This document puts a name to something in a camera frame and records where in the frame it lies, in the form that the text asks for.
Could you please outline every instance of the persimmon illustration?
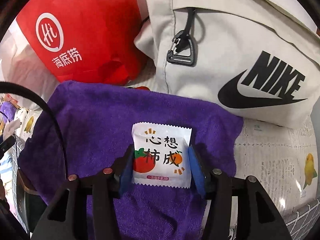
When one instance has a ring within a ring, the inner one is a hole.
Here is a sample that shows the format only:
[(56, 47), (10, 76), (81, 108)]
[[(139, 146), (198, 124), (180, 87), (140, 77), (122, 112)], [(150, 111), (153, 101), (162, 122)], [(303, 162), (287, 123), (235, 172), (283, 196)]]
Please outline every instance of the persimmon illustration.
[(134, 151), (133, 170), (139, 173), (145, 173), (151, 171), (156, 162), (154, 157), (144, 151), (144, 148), (140, 148), (138, 151)]

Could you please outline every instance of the packet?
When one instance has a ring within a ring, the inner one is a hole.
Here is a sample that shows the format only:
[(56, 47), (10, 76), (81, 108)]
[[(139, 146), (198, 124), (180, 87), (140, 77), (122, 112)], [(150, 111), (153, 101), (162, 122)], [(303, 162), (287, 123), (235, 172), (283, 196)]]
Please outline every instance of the packet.
[(189, 188), (191, 129), (148, 122), (132, 127), (135, 184)]

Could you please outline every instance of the red bag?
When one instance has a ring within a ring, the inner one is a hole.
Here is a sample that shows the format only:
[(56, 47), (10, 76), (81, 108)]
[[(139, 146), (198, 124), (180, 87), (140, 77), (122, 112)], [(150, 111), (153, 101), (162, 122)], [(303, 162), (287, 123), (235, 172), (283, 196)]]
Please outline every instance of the red bag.
[(57, 79), (123, 85), (147, 58), (133, 40), (136, 0), (30, 0), (17, 22)]

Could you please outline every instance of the grid pattern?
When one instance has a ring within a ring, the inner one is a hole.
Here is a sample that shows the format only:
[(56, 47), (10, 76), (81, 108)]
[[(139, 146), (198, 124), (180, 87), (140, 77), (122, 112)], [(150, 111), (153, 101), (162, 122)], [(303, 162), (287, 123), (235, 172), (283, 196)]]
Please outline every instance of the grid pattern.
[(22, 225), (23, 229), (27, 232), (27, 227), (24, 224), (19, 212), (18, 212), (18, 205), (17, 205), (17, 172), (18, 172), (18, 157), (20, 152), (24, 149), (24, 141), (22, 141), (19, 137), (16, 136), (17, 141), (17, 151), (16, 147), (11, 147), (10, 151), (12, 153), (12, 187), (13, 187), (13, 202), (14, 208), (16, 210), (16, 215), (19, 223)]
[(320, 216), (320, 200), (316, 199), (284, 218), (293, 240), (303, 240)]

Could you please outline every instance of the purple towel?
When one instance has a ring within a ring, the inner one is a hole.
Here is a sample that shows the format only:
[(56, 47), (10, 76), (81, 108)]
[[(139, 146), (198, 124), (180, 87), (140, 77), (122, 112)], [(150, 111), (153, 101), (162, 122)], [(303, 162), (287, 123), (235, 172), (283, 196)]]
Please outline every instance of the purple towel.
[[(17, 108), (10, 102), (3, 102), (1, 103), (0, 111), (9, 118), (9, 122), (12, 122), (14, 119), (14, 115), (16, 114)], [(7, 123), (7, 118), (4, 115), (3, 121), (5, 124)]]
[[(243, 119), (190, 98), (105, 84), (64, 82), (49, 100), (66, 143), (69, 174), (93, 175), (133, 143), (132, 125), (153, 122), (192, 128), (190, 143), (212, 167), (234, 176), (234, 142)], [(48, 203), (63, 182), (61, 150), (52, 121), (42, 113), (18, 160)], [(115, 200), (123, 239), (197, 239), (206, 201), (191, 189), (134, 185)], [(92, 213), (91, 200), (88, 212)]]

